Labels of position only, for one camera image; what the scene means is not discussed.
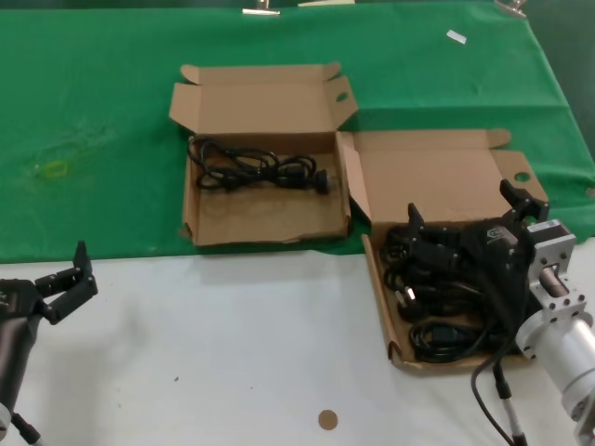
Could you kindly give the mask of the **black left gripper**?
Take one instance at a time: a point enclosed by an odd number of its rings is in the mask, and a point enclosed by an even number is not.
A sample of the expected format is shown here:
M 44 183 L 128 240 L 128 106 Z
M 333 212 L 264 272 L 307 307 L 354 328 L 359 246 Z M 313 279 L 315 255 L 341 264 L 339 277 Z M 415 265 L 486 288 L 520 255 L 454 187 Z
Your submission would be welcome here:
M 77 244 L 73 265 L 35 282 L 1 280 L 1 325 L 44 318 L 56 325 L 99 292 L 86 243 Z

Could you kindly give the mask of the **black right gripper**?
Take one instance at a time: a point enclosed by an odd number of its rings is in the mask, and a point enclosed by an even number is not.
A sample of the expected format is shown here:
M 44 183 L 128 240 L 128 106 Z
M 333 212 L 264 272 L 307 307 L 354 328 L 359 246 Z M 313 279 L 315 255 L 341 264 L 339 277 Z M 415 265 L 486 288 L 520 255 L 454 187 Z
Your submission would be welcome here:
M 502 218 L 469 223 L 461 228 L 427 224 L 413 203 L 408 204 L 406 263 L 431 271 L 460 273 L 469 260 L 474 278 L 509 335 L 517 334 L 529 306 L 528 268 L 531 260 L 523 230 L 506 221 L 548 220 L 549 203 L 507 179 L 499 185 L 510 209 Z

